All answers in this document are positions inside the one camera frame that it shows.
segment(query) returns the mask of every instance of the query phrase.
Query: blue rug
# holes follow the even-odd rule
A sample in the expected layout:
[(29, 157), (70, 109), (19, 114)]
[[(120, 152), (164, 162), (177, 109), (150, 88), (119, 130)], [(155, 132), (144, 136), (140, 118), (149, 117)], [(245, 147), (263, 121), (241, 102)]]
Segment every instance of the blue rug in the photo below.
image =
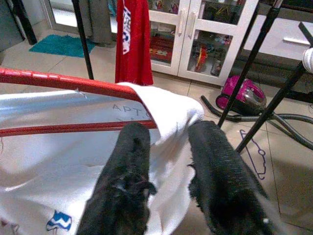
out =
[[(87, 39), (89, 53), (95, 44)], [(71, 36), (49, 35), (36, 43), (29, 51), (54, 55), (66, 55), (73, 57), (84, 57), (83, 46), (80, 38)]]

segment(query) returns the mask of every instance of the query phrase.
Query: black stand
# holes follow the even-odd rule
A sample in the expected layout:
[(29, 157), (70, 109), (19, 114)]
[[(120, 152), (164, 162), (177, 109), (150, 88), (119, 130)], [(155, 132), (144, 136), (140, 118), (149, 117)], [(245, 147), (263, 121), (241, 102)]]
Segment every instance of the black stand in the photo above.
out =
[(35, 33), (33, 31), (33, 28), (29, 22), (27, 13), (25, 11), (25, 7), (23, 5), (22, 0), (12, 0), (13, 3), (13, 14), (16, 15), (22, 24), (22, 27), (24, 29), (24, 32), (26, 34), (28, 43), (31, 45), (34, 45), (37, 43), (37, 39), (35, 36)]
[(80, 40), (82, 41), (82, 45), (83, 45), (84, 57), (86, 61), (88, 76), (89, 76), (89, 79), (93, 80), (93, 73), (92, 73), (92, 67), (91, 67), (88, 46), (87, 46), (87, 41), (86, 41), (86, 36), (85, 36), (85, 31), (84, 31), (83, 19), (82, 19), (82, 15), (81, 15), (80, 8), (79, 8), (79, 0), (72, 0), (72, 3), (73, 3), (75, 16), (77, 20), (77, 27), (79, 31)]
[(222, 124), (224, 123), (225, 118), (226, 118), (228, 112), (230, 111), (231, 106), (233, 105), (233, 103), (235, 101), (237, 93), (238, 93), (242, 83), (244, 82), (246, 75), (247, 75), (256, 55), (258, 54), (259, 49), (260, 49), (267, 33), (269, 32), (271, 26), (273, 25), (274, 20), (277, 18), (282, 2), (283, 2), (282, 0), (276, 0), (273, 7), (269, 10), (267, 17), (265, 19), (265, 22), (261, 28), (261, 32), (260, 32), (260, 34), (259, 34), (259, 36), (258, 36), (258, 38), (257, 38), (257, 40), (253, 46), (253, 49), (252, 49), (249, 57), (248, 57), (247, 63), (245, 64), (245, 67), (244, 67), (242, 73), (240, 74), (240, 78), (239, 78), (239, 80), (238, 80), (238, 82), (234, 88), (234, 91), (228, 100), (227, 106), (224, 109), (224, 112), (223, 112), (223, 114), (219, 120), (219, 123), (218, 123), (219, 127), (221, 127)]
[(14, 23), (15, 23), (15, 25), (16, 25), (16, 28), (18, 29), (18, 31), (19, 31), (19, 33), (20, 33), (20, 36), (21, 36), (22, 40), (24, 41), (24, 40), (25, 40), (25, 37), (24, 37), (24, 35), (23, 35), (23, 33), (22, 33), (21, 29), (20, 29), (20, 26), (19, 26), (19, 24), (18, 24), (18, 22), (17, 22), (15, 16), (14, 16), (13, 10), (11, 9), (11, 6), (10, 6), (10, 4), (8, 3), (8, 1), (6, 0), (5, 2), (6, 2), (6, 5), (7, 5), (8, 9), (9, 9), (9, 11), (10, 11), (10, 13), (11, 13), (11, 16), (12, 16), (12, 18), (13, 18), (13, 20), (14, 20)]
[(249, 143), (255, 133), (260, 129), (263, 123), (272, 115), (275, 108), (279, 105), (279, 103), (283, 100), (289, 90), (296, 84), (299, 78), (305, 73), (305, 68), (303, 67), (302, 61), (298, 64), (298, 67), (294, 74), (285, 82), (284, 86), (277, 92), (274, 96), (273, 100), (268, 104), (266, 109), (262, 112), (259, 119), (254, 123), (251, 127), (250, 131), (247, 133), (245, 138), (241, 141), (241, 143), (236, 148), (237, 152), (241, 152), (245, 146)]

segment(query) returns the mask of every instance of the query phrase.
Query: black hose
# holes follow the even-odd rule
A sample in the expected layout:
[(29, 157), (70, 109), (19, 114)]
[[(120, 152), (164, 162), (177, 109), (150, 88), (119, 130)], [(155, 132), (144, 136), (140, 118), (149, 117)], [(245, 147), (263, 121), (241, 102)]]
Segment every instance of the black hose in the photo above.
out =
[(297, 132), (288, 122), (283, 120), (279, 115), (273, 113), (272, 117), (278, 121), (283, 127), (286, 128), (287, 131), (289, 131), (290, 135), (292, 138), (297, 141), (298, 143), (302, 144), (303, 146), (313, 150), (313, 142), (305, 138), (303, 135), (301, 135), (299, 132)]
[[(215, 114), (218, 117), (222, 116), (222, 112), (217, 110), (212, 104), (210, 104), (210, 102), (205, 98), (205, 96), (202, 95), (201, 100), (205, 103), (205, 105), (208, 107), (211, 113)], [(259, 117), (260, 116), (227, 115), (226, 120), (232, 122), (241, 122), (241, 121), (246, 122), (246, 121), (256, 121)], [(276, 120), (285, 129), (271, 120)], [(273, 125), (275, 128), (285, 133), (286, 135), (297, 141), (299, 144), (313, 150), (313, 142), (302, 136), (285, 120), (298, 120), (313, 124), (313, 118), (299, 114), (275, 114), (275, 113), (273, 113), (273, 115), (271, 115), (268, 118), (269, 123)]]

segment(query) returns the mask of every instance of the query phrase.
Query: white drawer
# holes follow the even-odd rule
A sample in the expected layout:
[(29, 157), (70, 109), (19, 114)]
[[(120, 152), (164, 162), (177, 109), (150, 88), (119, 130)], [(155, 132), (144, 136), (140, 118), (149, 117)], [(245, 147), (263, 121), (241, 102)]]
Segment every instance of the white drawer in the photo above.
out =
[[(263, 15), (257, 16), (244, 49), (252, 50), (265, 18), (266, 17)], [(259, 52), (302, 60), (302, 54), (305, 49), (309, 48), (310, 44), (299, 29), (299, 24), (299, 21), (277, 18), (268, 32)]]

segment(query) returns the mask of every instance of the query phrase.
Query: blue logo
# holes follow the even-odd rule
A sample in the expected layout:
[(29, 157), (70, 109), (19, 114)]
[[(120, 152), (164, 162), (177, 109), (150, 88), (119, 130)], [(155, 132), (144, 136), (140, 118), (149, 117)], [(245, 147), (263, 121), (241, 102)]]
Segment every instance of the blue logo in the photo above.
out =
[(46, 229), (47, 231), (64, 229), (65, 231), (69, 231), (72, 225), (72, 217), (62, 212), (54, 211), (53, 217), (48, 221)]

